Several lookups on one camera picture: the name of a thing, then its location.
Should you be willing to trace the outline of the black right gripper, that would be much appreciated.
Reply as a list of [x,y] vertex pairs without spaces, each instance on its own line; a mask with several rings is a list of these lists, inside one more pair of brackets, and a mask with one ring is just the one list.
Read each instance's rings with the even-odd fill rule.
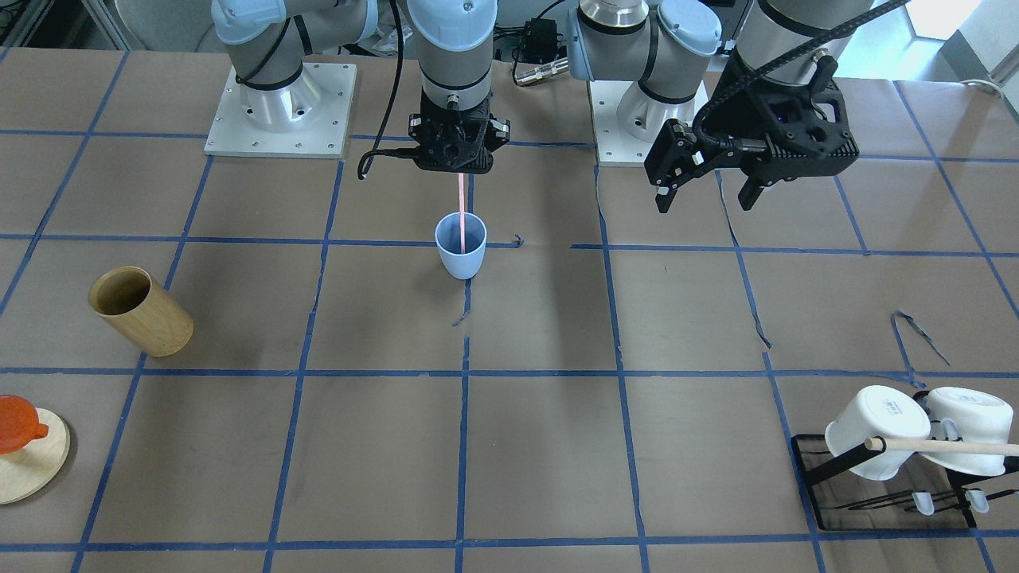
[[494,152],[509,142],[509,120],[486,110],[446,114],[412,114],[408,135],[418,142],[412,162],[437,173],[485,174],[494,167]]

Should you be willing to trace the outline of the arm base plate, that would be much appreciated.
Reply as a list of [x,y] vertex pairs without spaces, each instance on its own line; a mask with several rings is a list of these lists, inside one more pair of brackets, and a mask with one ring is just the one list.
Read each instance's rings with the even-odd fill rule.
[[357,66],[305,63],[293,84],[255,90],[229,73],[207,135],[211,156],[342,160]]
[[637,81],[590,81],[588,87],[597,163],[603,167],[643,166],[667,119],[689,125],[709,101],[703,81],[691,100],[678,105],[649,98]]

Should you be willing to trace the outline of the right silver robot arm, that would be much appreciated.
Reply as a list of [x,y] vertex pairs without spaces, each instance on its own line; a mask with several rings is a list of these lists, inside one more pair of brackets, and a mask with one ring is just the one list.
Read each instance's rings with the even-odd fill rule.
[[[489,112],[494,1],[393,1],[394,33],[412,28],[422,77],[412,148],[370,157],[410,159],[422,170],[488,173],[509,141],[509,121]],[[342,158],[357,70],[306,63],[310,54],[367,39],[375,1],[214,1],[211,16],[232,76],[210,127],[209,155]]]

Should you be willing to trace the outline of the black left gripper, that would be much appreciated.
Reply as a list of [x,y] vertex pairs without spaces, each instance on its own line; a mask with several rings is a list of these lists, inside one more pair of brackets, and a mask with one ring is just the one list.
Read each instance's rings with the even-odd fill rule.
[[804,86],[785,86],[767,77],[732,95],[709,112],[702,131],[718,141],[763,142],[753,151],[729,157],[721,146],[704,142],[683,121],[666,121],[644,160],[648,183],[658,188],[660,213],[671,210],[678,189],[716,167],[738,166],[747,175],[738,192],[743,211],[753,210],[765,189],[785,179],[832,177],[851,166],[860,149],[851,133],[843,94],[834,83],[837,61],[820,58]]

